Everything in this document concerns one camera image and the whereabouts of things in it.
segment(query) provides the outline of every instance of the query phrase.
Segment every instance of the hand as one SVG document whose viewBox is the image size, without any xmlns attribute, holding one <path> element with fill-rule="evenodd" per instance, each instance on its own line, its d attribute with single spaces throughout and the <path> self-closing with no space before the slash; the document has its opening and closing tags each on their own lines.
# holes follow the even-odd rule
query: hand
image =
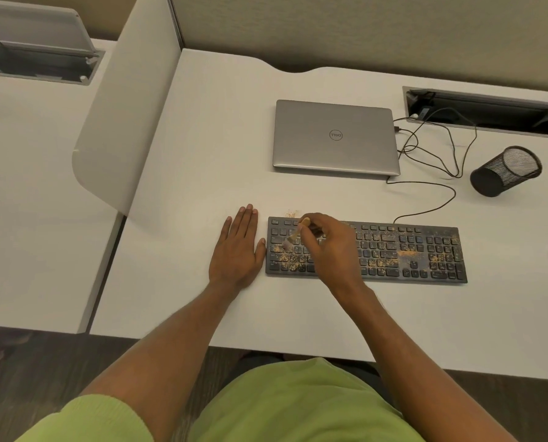
<svg viewBox="0 0 548 442">
<path fill-rule="evenodd" d="M 319 279 L 335 297 L 365 288 L 354 230 L 329 215 L 305 214 L 300 221 L 305 217 L 310 218 L 311 225 L 299 223 L 300 240 L 311 253 Z M 319 245 L 316 236 L 322 234 L 326 239 Z"/>
<path fill-rule="evenodd" d="M 248 287 L 260 272 L 266 257 L 266 240 L 261 238 L 254 252 L 257 209 L 241 207 L 233 224 L 227 217 L 214 248 L 208 279 L 235 296 Z"/>
</svg>

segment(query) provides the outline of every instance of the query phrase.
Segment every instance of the black keyboard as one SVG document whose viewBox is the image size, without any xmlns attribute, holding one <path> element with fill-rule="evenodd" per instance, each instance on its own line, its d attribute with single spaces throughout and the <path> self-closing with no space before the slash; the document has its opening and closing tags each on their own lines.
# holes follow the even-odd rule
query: black keyboard
<svg viewBox="0 0 548 442">
<path fill-rule="evenodd" d="M 458 228 L 392 223 L 346 222 L 355 230 L 362 277 L 366 280 L 466 283 Z M 317 276 L 300 237 L 284 249 L 298 219 L 268 218 L 266 273 Z"/>
</svg>

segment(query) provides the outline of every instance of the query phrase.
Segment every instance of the green shirt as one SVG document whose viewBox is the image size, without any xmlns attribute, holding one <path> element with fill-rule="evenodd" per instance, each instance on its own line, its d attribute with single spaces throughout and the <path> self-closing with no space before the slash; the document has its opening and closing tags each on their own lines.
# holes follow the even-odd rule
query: green shirt
<svg viewBox="0 0 548 442">
<path fill-rule="evenodd" d="M 86 395 L 47 416 L 17 442 L 152 442 L 124 403 Z M 370 386 L 323 358 L 261 366 L 223 389 L 193 425 L 190 442 L 422 442 Z"/>
</svg>

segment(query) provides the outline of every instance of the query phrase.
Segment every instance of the laptop lid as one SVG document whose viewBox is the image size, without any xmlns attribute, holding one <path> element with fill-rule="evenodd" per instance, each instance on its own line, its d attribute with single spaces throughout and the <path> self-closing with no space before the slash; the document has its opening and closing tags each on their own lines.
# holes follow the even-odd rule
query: laptop lid
<svg viewBox="0 0 548 442">
<path fill-rule="evenodd" d="M 278 100 L 275 167 L 400 175 L 388 108 Z"/>
</svg>

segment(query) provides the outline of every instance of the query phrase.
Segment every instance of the white desk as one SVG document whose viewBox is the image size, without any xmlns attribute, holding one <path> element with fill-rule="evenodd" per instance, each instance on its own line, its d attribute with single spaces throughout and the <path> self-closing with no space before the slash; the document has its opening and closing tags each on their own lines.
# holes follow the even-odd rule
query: white desk
<svg viewBox="0 0 548 442">
<path fill-rule="evenodd" d="M 116 211 L 71 155 L 114 42 L 89 86 L 0 77 L 0 326 L 84 331 Z"/>
<path fill-rule="evenodd" d="M 404 116 L 403 86 L 548 101 L 544 92 L 347 69 L 284 73 L 257 59 L 184 50 L 92 332 L 142 337 L 195 297 L 208 281 L 224 218 L 248 202 L 261 214 L 259 236 L 269 215 L 289 210 L 388 222 L 443 203 L 451 195 L 445 188 L 271 166 L 277 99 L 388 107 L 397 118 Z M 461 153 L 473 132 L 452 133 Z M 419 137 L 452 164 L 443 129 L 423 127 Z M 476 193 L 468 177 L 454 180 L 454 202 L 408 220 L 460 228 L 469 284 L 370 286 L 444 368 L 548 378 L 548 138 L 479 131 L 467 174 L 512 144 L 542 159 L 541 177 L 496 199 Z M 405 159 L 401 168 L 400 180 L 440 179 Z M 232 304 L 211 344 L 372 360 L 321 282 L 263 272 Z"/>
</svg>

